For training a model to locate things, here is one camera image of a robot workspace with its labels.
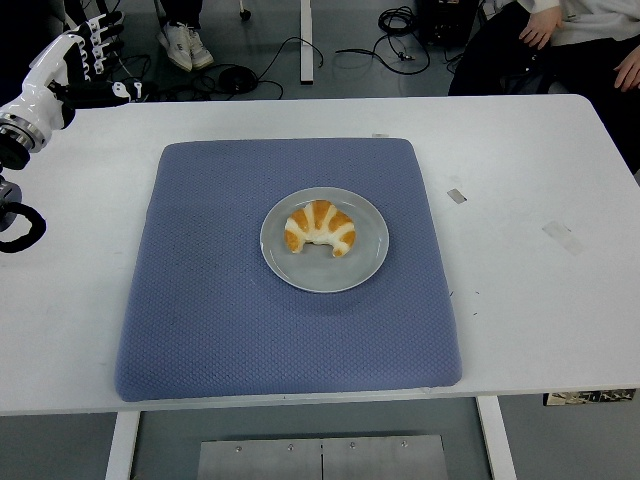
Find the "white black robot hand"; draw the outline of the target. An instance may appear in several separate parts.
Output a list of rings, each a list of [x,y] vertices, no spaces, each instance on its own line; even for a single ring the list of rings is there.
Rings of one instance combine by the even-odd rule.
[[[98,15],[59,35],[30,64],[17,98],[1,108],[1,134],[33,150],[52,132],[66,128],[78,109],[106,108],[145,99],[151,84],[112,81],[106,70],[117,63],[123,14]]]

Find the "person's left hand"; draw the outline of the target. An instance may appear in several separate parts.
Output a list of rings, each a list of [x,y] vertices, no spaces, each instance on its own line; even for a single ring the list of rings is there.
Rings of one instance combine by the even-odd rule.
[[[634,48],[615,68],[614,87],[621,92],[629,92],[639,88],[640,84],[640,49]]]

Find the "person's right hand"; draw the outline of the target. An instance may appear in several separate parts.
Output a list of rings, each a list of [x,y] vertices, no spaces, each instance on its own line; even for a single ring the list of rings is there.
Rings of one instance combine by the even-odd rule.
[[[528,47],[541,50],[549,43],[553,33],[562,26],[562,10],[559,6],[531,13],[526,26],[519,34],[519,40]]]

